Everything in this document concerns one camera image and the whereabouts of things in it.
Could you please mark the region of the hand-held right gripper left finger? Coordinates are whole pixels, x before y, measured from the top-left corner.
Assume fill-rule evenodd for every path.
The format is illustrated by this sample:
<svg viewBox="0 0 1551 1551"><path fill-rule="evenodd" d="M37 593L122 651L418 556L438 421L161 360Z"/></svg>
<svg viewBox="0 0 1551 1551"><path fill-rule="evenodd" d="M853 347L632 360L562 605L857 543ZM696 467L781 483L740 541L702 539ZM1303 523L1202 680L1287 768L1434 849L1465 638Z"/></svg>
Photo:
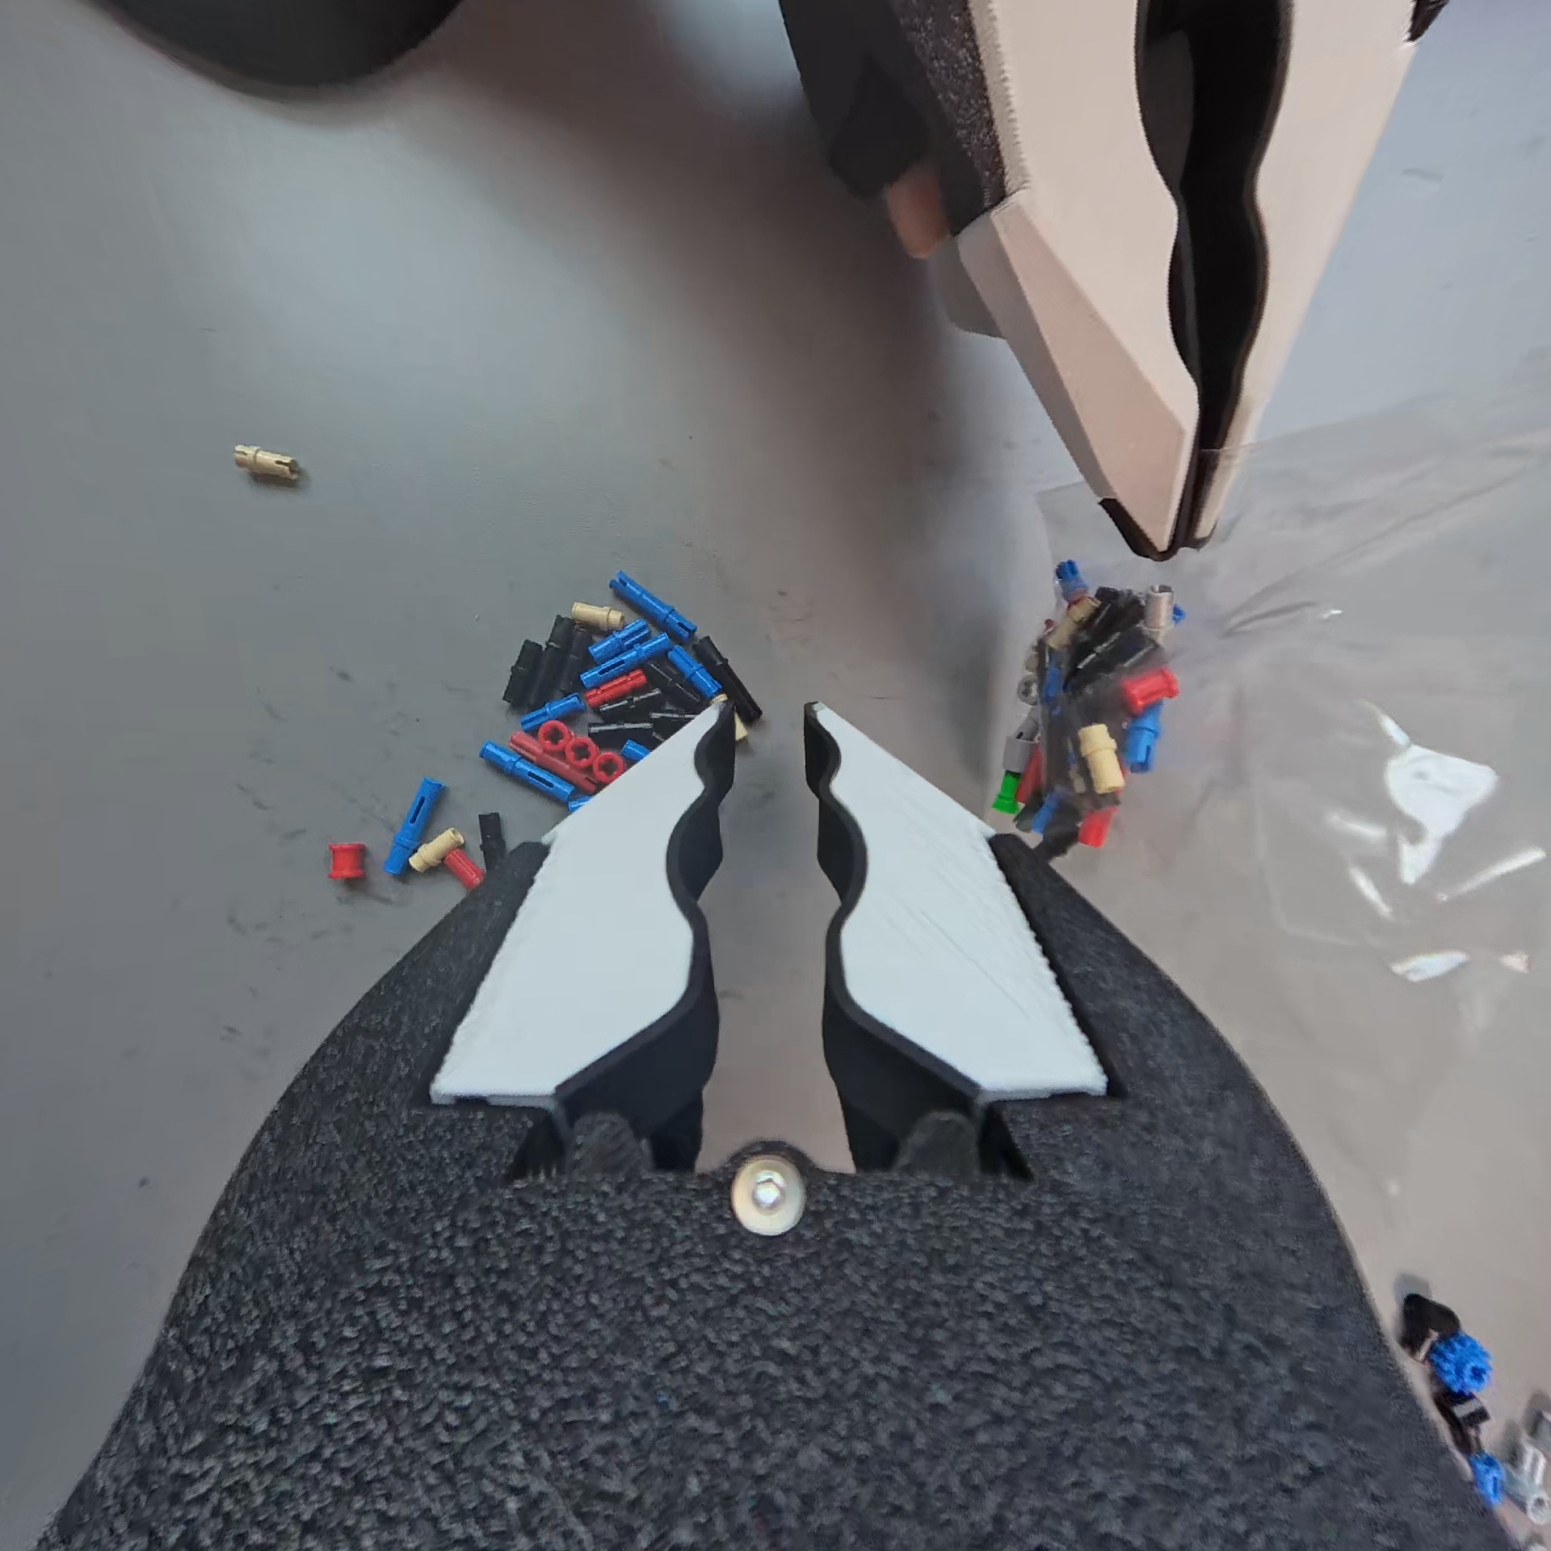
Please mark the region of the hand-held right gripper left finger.
<svg viewBox="0 0 1551 1551"><path fill-rule="evenodd" d="M533 1113L548 1128L539 1157L614 1115L657 1169L694 1169L719 1033L702 896L734 744L733 707L715 702L543 837L432 1105Z"/></svg>

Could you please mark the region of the small clear plastic bag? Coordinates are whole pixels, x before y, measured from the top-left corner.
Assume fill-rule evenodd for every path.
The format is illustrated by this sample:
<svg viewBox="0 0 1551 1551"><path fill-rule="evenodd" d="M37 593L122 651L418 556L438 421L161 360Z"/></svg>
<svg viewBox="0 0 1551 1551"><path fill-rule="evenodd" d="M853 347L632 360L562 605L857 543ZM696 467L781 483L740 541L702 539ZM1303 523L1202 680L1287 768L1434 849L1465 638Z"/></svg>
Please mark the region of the small clear plastic bag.
<svg viewBox="0 0 1551 1551"><path fill-rule="evenodd" d="M1496 384L1293 432L1165 566L1037 494L985 783L1056 550L1171 583L1155 768L1066 872L1291 1113L1469 1084L1547 1031L1547 347Z"/></svg>

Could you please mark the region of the bagged mixed connector pieces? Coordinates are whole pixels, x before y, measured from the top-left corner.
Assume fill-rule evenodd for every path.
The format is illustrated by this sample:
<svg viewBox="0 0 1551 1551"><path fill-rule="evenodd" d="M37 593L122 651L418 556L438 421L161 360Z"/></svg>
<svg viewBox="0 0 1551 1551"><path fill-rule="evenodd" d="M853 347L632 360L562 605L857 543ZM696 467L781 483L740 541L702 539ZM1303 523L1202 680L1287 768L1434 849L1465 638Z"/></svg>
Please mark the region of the bagged mixed connector pieces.
<svg viewBox="0 0 1551 1551"><path fill-rule="evenodd" d="M1023 655L990 810L1060 859L1103 849L1126 787L1153 770L1180 692L1173 634L1188 614L1173 585L1099 587L1070 558L1052 583L1056 611Z"/></svg>

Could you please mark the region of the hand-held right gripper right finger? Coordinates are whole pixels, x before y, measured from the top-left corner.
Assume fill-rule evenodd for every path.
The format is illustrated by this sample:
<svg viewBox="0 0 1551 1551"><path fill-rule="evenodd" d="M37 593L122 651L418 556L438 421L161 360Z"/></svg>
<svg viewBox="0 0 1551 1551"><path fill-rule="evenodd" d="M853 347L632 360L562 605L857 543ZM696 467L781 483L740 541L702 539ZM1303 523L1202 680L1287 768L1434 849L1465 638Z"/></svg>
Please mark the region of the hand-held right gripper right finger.
<svg viewBox="0 0 1551 1551"><path fill-rule="evenodd" d="M824 1062L857 1173L921 1120L967 1124L973 1169L1025 1173L998 1105L1107 1099L1111 1074L992 847L996 833L824 702L804 706L824 932Z"/></svg>

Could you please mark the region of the pile of coloured connector pins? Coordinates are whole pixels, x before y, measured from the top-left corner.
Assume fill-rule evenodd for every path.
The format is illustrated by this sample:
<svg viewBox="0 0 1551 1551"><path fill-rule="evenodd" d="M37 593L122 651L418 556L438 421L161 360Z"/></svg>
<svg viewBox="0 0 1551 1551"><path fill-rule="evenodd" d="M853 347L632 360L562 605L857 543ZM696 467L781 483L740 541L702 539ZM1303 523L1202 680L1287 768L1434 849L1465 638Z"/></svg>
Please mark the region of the pile of coloured connector pins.
<svg viewBox="0 0 1551 1551"><path fill-rule="evenodd" d="M341 715L341 746L275 832L308 882L335 897L422 878L473 890L705 709L727 709L738 752L764 717L713 634L622 568L494 665L486 690L467 675L405 688L360 675L366 707Z"/></svg>

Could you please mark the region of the scatter of small mixed pieces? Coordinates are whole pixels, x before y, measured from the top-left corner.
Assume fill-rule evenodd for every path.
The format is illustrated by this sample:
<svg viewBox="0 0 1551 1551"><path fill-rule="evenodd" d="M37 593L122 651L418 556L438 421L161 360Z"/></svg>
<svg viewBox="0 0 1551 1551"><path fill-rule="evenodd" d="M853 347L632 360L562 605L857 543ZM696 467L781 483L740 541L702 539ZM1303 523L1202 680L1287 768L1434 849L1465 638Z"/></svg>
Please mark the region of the scatter of small mixed pieces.
<svg viewBox="0 0 1551 1551"><path fill-rule="evenodd" d="M1487 1392L1496 1365L1456 1308L1430 1295L1430 1285L1401 1274L1394 1285L1394 1338L1417 1367L1425 1398L1446 1442L1463 1464L1483 1504L1525 1528L1525 1547L1547 1547L1549 1528L1549 1405L1533 1392L1520 1415L1493 1431Z"/></svg>

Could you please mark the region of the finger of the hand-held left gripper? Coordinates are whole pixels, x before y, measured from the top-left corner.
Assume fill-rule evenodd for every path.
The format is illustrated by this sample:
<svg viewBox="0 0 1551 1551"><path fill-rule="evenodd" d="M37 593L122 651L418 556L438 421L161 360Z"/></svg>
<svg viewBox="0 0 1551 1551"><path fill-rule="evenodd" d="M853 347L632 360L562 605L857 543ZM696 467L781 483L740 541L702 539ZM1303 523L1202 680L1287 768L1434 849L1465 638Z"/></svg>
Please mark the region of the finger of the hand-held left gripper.
<svg viewBox="0 0 1551 1551"><path fill-rule="evenodd" d="M1184 167L1211 4L965 4L1000 194L952 238L1111 521L1184 547L1208 421Z"/></svg>
<svg viewBox="0 0 1551 1551"><path fill-rule="evenodd" d="M1246 463L1316 287L1405 81L1409 2L1293 2L1281 89L1252 182L1264 298L1192 531L1204 547Z"/></svg>

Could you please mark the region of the person's left hand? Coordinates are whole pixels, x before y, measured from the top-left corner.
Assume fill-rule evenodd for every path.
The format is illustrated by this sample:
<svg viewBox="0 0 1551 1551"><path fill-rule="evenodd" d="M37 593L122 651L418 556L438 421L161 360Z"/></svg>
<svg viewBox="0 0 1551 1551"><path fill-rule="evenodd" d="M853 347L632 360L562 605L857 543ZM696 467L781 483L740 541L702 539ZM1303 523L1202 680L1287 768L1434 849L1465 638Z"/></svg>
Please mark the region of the person's left hand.
<svg viewBox="0 0 1551 1551"><path fill-rule="evenodd" d="M913 260L928 260L952 238L940 167L932 159L921 159L886 184L882 200L897 242Z"/></svg>

